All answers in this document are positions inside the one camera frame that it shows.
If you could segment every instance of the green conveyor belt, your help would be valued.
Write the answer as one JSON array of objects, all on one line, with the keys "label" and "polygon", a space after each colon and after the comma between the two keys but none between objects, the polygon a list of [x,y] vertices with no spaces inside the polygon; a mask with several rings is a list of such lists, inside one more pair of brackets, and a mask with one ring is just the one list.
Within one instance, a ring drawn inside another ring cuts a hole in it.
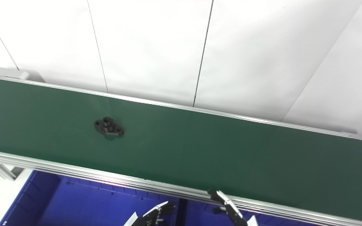
[{"label": "green conveyor belt", "polygon": [[[112,117],[107,140],[93,122]],[[0,80],[0,152],[362,220],[362,141]]]}]

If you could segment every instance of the metal bracket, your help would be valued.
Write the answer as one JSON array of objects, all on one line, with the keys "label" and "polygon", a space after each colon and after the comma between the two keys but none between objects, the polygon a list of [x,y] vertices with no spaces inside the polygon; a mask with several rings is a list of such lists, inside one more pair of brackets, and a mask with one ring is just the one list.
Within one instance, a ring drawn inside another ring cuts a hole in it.
[{"label": "metal bracket", "polygon": [[21,71],[21,70],[17,70],[17,69],[9,69],[9,68],[0,67],[0,77],[9,77],[9,78],[27,80],[30,77],[30,74],[25,71]]},{"label": "metal bracket", "polygon": [[6,166],[0,164],[0,176],[5,180],[15,180],[17,175],[12,173]]}]

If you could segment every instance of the white backdrop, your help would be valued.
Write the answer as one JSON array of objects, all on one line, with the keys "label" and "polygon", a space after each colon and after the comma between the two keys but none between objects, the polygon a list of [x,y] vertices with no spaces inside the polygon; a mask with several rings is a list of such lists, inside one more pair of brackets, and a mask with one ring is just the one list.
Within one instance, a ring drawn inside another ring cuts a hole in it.
[{"label": "white backdrop", "polygon": [[191,106],[199,76],[195,107],[362,135],[361,0],[214,0],[199,74],[210,9],[0,0],[0,36],[34,80]]}]

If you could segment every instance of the black metal part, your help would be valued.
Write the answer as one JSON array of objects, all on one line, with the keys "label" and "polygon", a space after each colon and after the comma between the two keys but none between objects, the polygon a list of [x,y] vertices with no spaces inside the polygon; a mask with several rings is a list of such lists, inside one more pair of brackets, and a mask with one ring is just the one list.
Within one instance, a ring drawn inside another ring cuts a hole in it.
[{"label": "black metal part", "polygon": [[143,217],[138,217],[131,226],[169,226],[167,221],[159,217],[173,214],[174,209],[175,202],[164,202],[149,210]]},{"label": "black metal part", "polygon": [[224,208],[215,208],[213,209],[213,213],[220,214],[220,213],[226,213],[229,219],[233,222],[234,226],[247,226],[247,222],[245,218],[242,216],[240,211],[235,207],[233,203],[227,203],[225,199],[229,198],[223,194],[223,192],[215,189],[210,189],[207,191],[207,193],[210,195],[210,199],[216,202],[220,202]]},{"label": "black metal part", "polygon": [[121,136],[124,134],[122,126],[116,124],[110,117],[104,117],[102,120],[95,121],[96,130],[107,136]]}]

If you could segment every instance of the blue plastic crate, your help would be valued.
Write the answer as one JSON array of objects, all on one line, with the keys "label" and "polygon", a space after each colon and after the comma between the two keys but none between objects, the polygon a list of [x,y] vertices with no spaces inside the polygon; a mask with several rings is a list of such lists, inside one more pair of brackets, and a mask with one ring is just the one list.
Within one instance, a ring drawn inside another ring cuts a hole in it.
[{"label": "blue plastic crate", "polygon": [[[122,226],[178,198],[34,171],[1,226]],[[177,209],[163,219],[175,226]]]},{"label": "blue plastic crate", "polygon": [[[34,171],[10,207],[1,226],[122,226],[135,211],[139,216],[153,206],[177,202],[165,216],[171,226],[233,226],[216,205],[178,199],[88,180]],[[309,223],[242,211],[255,215],[260,226],[312,226]]]}]

